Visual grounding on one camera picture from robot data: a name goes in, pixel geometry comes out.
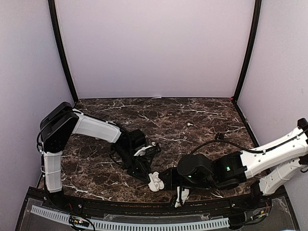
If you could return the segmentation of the white oval charging case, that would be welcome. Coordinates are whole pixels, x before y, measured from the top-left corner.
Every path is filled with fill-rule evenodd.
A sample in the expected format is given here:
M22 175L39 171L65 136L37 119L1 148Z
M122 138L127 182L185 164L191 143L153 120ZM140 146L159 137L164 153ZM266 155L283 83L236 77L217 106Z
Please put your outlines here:
M148 186L152 192L157 192L164 189L165 185L163 181L159 178L159 172L150 173L148 174L148 176L150 179Z

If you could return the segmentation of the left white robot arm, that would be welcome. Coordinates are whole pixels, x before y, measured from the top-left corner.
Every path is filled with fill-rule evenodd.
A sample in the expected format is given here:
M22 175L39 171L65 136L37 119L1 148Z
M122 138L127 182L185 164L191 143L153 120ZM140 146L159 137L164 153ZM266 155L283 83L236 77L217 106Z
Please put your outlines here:
M160 190L160 180L151 172L151 163L158 146L149 145L144 133L128 131L122 125L100 120L74 109L63 102L40 123L37 149L43 155L45 188L50 192L49 202L58 210L68 206L63 196L61 160L63 150L73 134L85 135L111 143L111 150L121 158L121 167L132 176L148 184L151 191Z

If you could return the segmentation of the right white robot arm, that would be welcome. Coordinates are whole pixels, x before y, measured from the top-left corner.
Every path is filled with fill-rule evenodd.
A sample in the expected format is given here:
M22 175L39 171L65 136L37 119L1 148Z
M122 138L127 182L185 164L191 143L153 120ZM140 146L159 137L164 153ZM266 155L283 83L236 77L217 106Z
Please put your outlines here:
M260 172L275 169L256 183L256 189L246 197L250 209L257 208L265 195L273 194L296 172L308 167L308 122L298 120L287 135L255 149L240 149L217 160L203 154L183 156L176 167L158 174L167 190L188 189L229 190L253 178Z

